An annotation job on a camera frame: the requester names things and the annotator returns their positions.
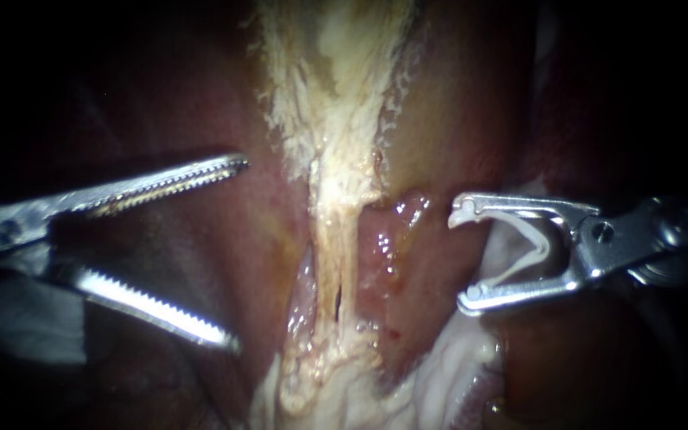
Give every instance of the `screw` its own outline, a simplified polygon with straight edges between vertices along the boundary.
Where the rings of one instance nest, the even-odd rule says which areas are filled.
[[[608,244],[615,236],[615,229],[608,222],[601,221],[591,228],[591,235],[600,244]]]

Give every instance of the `metal jaw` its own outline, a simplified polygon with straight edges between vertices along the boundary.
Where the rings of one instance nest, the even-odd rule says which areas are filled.
[[[227,154],[136,178],[0,205],[0,269],[69,287],[89,301],[135,316],[182,338],[237,353],[238,341],[219,326],[130,289],[109,276],[80,268],[68,271],[70,276],[66,277],[66,265],[54,261],[47,236],[49,222],[58,214],[112,215],[148,201],[221,182],[247,167],[248,160],[242,154]]]
[[[607,218],[600,217],[600,210],[595,206],[563,199],[462,193],[453,201],[449,228],[487,218],[550,219],[565,232],[571,255],[565,272],[554,278],[503,285],[490,285],[483,279],[472,284],[458,295],[458,308],[466,315],[479,315],[499,307],[557,297],[580,290],[618,270],[627,270],[647,282],[655,280],[651,274],[657,278],[667,276],[674,283],[682,280],[671,279],[674,272],[660,274],[654,270],[661,267],[663,271],[672,270],[671,254],[688,249],[688,227],[682,230],[681,222],[675,221],[681,219],[682,211],[666,215],[662,210],[666,207],[667,201],[652,198],[642,201],[630,213]],[[532,237],[536,239],[528,236],[538,249],[537,235]],[[520,264],[519,270],[541,260]],[[660,261],[667,261],[667,266],[661,266]]]

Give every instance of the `forceps jaw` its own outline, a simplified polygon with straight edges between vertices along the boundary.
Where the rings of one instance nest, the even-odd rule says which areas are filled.
[[[486,211],[550,219],[567,233],[570,257],[567,270],[553,278],[470,285],[457,300],[466,315],[567,294],[615,272],[644,285],[676,287],[688,280],[688,205],[678,199],[653,197],[618,217],[601,217],[597,207],[561,199],[462,193],[448,226],[492,217]]]
[[[172,194],[220,182],[249,166],[242,154],[226,154],[10,205],[0,205],[0,269],[20,272],[42,282],[61,285],[87,300],[135,316],[181,338],[237,354],[237,339],[205,320],[129,288],[108,276],[66,264],[52,253],[47,239],[51,218],[60,213],[84,212],[90,216],[113,215],[133,206]],[[59,273],[72,273],[67,277]]]
[[[465,222],[479,222],[485,218],[498,218],[512,225],[523,225],[524,221],[520,219],[545,218],[565,233],[570,247],[574,244],[583,246],[571,249],[568,266],[559,276],[502,285],[486,285],[484,282],[470,285],[466,291],[458,294],[459,310],[465,315],[478,316],[491,309],[566,295],[581,289],[591,279],[606,275],[605,270],[596,270],[604,266],[595,265],[591,261],[592,244],[589,243],[590,237],[586,236],[596,230],[594,225],[599,224],[592,224],[587,220],[601,220],[599,214],[600,209],[595,206],[557,198],[495,193],[462,193],[457,196],[448,218],[448,227],[451,229]],[[536,248],[538,241],[548,241],[542,234],[535,231],[527,233],[527,230],[529,229],[519,229]],[[547,243],[542,247],[542,253],[530,256],[530,261],[520,264],[521,268],[545,260],[549,247]]]

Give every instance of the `bipolar forceps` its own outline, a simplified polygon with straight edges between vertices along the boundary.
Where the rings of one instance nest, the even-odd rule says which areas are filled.
[[[560,276],[499,285],[483,279],[469,285],[457,299],[466,315],[565,295],[620,271],[643,285],[688,283],[688,204],[681,199],[650,198],[631,212],[603,217],[597,206],[565,199],[462,193],[453,201],[448,227],[496,217],[495,213],[550,220],[564,233],[569,262]]]
[[[148,201],[222,182],[247,167],[248,160],[242,154],[225,154],[134,178],[0,205],[0,269],[67,287],[91,302],[142,319],[181,338],[237,353],[238,339],[222,327],[80,262],[54,256],[49,224],[63,213],[113,215]]]

